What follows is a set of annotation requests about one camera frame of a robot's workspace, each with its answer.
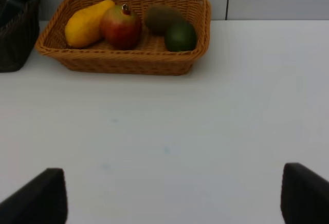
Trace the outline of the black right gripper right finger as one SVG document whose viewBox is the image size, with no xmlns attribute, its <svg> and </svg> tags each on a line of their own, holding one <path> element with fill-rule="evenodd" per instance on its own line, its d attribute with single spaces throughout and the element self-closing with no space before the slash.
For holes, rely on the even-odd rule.
<svg viewBox="0 0 329 224">
<path fill-rule="evenodd" d="M 284 165 L 282 217 L 289 224 L 328 224 L 328 181 L 300 163 Z"/>
</svg>

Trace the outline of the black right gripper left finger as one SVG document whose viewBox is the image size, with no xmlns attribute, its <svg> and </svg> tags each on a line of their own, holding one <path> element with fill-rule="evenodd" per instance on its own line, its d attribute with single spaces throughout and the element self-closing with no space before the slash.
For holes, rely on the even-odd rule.
<svg viewBox="0 0 329 224">
<path fill-rule="evenodd" d="M 1 202 L 1 223 L 66 223 L 64 170 L 48 168 Z"/>
</svg>

